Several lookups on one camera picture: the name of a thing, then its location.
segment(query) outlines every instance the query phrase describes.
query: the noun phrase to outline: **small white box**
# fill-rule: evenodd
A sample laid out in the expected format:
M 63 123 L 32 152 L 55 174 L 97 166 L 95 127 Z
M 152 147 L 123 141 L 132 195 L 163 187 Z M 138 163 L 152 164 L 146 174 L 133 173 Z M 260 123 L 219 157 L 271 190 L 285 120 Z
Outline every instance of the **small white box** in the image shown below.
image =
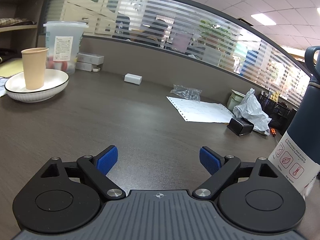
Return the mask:
M 97 67 L 97 65 L 85 63 L 85 62 L 76 62 L 76 69 L 86 70 L 86 71 L 92 71 L 93 68 Z
M 133 83 L 136 85 L 140 85 L 141 80 L 142 80 L 142 76 L 137 76 L 137 75 L 133 75 L 133 74 L 129 74 L 129 73 L 124 76 L 125 82 Z
M 104 56 L 79 52 L 77 61 L 90 63 L 94 65 L 100 65 L 103 63 L 103 60 Z

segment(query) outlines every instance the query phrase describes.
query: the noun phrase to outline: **dark wooden desk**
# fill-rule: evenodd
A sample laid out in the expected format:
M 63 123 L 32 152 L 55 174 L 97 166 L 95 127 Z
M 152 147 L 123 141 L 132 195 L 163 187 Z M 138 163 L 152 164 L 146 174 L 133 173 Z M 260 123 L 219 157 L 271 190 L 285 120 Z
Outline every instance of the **dark wooden desk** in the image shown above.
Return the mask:
M 12 201 L 51 157 L 75 161 L 114 144 L 119 160 L 108 177 L 130 189 L 193 190 L 209 177 L 199 162 L 201 146 L 242 161 L 268 157 L 274 138 L 252 132 L 238 137 L 225 124 L 185 122 L 167 100 L 170 88 L 125 83 L 105 72 L 76 71 L 65 91 L 39 103 L 0 98 L 0 235 L 19 232 Z M 316 182 L 301 231 L 319 240 Z

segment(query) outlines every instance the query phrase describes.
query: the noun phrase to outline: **clear plastic bag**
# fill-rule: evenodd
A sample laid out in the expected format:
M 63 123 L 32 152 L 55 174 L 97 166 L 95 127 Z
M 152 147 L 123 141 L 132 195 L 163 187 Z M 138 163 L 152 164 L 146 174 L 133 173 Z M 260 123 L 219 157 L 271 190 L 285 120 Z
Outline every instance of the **clear plastic bag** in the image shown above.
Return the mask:
M 179 85 L 173 85 L 173 89 L 170 91 L 170 93 L 174 93 L 179 97 L 195 101 L 200 101 L 201 92 L 202 90 L 198 90 L 195 88 L 186 88 Z
M 261 105 L 254 95 L 253 88 L 250 88 L 241 103 L 233 108 L 233 113 L 236 117 L 243 117 L 253 123 L 254 131 L 264 135 L 270 134 L 268 123 L 271 118 L 262 111 Z

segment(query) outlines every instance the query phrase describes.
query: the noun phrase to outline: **ceiling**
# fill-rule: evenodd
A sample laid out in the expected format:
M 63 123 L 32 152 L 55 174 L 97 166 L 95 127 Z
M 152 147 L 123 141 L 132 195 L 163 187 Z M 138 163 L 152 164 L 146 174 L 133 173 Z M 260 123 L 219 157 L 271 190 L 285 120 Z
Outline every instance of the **ceiling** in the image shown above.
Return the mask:
M 320 0 L 193 0 L 242 18 L 279 45 L 306 49 L 320 45 Z M 264 13 L 277 25 L 264 26 L 250 15 Z

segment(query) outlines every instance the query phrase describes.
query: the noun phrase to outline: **red icon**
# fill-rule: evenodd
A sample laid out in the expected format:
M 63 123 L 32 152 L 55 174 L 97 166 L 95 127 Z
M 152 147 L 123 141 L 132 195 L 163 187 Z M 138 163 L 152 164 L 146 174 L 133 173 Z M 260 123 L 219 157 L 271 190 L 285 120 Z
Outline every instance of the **red icon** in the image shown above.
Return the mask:
M 293 178 L 297 179 L 304 172 L 304 168 L 302 168 L 299 164 L 295 163 L 292 168 L 289 170 L 289 173 Z
M 276 149 L 276 155 L 277 157 L 280 157 L 280 155 L 282 154 L 282 152 L 284 151 L 284 146 L 282 143 L 280 143 L 278 145 L 278 148 Z
M 285 151 L 283 156 L 280 158 L 280 163 L 284 168 L 288 168 L 292 163 L 292 161 L 293 161 L 293 158 L 287 151 Z

